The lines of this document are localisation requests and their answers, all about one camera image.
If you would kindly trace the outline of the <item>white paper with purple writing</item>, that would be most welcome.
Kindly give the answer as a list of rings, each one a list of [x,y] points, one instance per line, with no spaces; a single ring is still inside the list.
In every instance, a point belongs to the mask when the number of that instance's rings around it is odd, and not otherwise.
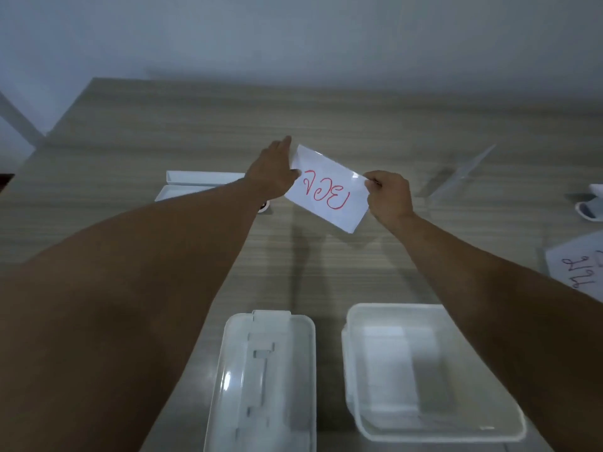
[[[603,230],[545,252],[550,277],[603,303]]]

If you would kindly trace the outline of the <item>white rectangular tray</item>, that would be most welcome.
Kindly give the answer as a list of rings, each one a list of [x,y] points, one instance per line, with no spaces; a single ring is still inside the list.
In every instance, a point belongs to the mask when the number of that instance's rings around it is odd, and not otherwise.
[[[155,197],[155,202],[221,187],[240,180],[244,175],[235,172],[167,170],[166,185]]]

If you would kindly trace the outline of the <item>white card with red writing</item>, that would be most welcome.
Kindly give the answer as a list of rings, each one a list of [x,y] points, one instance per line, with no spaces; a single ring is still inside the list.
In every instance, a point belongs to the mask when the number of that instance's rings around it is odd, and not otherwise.
[[[285,198],[353,234],[368,211],[366,178],[301,144],[291,168],[299,170],[300,176]]]

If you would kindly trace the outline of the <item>white curved plastic object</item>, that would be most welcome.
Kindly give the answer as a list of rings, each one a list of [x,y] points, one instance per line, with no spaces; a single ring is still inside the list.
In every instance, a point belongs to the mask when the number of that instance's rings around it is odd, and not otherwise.
[[[592,199],[575,204],[575,211],[585,220],[603,222],[603,184],[589,186]]]

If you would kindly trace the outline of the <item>person's right hand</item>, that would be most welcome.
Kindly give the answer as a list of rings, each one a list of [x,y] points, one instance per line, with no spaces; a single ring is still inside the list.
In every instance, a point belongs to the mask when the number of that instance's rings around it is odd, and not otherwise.
[[[368,190],[370,212],[392,234],[399,233],[403,225],[416,216],[409,182],[400,174],[383,170],[367,172],[364,177],[366,181],[382,184],[381,190]]]

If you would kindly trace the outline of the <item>person's right forearm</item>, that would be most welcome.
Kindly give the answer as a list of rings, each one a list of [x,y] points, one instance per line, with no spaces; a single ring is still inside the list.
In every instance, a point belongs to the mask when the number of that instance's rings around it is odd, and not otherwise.
[[[603,304],[415,214],[384,223],[556,452],[603,452]]]

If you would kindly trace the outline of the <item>person's left forearm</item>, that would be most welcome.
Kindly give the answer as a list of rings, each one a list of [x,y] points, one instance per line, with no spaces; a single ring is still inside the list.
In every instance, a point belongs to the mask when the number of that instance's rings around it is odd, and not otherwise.
[[[246,177],[88,227],[0,282],[0,452],[138,452],[260,206]]]

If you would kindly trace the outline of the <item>clear acrylic sign holder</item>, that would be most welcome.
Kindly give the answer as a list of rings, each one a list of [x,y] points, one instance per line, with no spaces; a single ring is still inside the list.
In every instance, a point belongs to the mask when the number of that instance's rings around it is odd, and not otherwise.
[[[426,185],[426,197],[431,201],[439,201],[458,188],[478,166],[495,150],[492,144],[478,155],[455,167],[445,167]]]

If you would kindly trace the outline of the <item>clear plastic container lid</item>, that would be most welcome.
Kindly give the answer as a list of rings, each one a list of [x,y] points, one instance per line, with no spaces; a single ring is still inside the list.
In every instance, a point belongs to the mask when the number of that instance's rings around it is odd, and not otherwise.
[[[316,330],[284,310],[225,323],[203,452],[316,452]]]

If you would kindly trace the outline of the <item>person's left hand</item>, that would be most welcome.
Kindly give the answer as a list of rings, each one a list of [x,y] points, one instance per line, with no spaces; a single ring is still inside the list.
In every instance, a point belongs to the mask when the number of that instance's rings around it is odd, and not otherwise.
[[[271,142],[245,173],[244,183],[262,202],[282,197],[294,184],[285,180],[286,172],[292,169],[291,141],[291,136],[285,136]]]

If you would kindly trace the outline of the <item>clear plastic container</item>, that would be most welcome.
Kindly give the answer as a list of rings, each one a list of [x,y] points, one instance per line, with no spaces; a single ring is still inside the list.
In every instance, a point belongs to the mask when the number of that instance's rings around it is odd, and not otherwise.
[[[341,332],[345,400],[367,440],[521,442],[523,411],[442,305],[360,303]]]

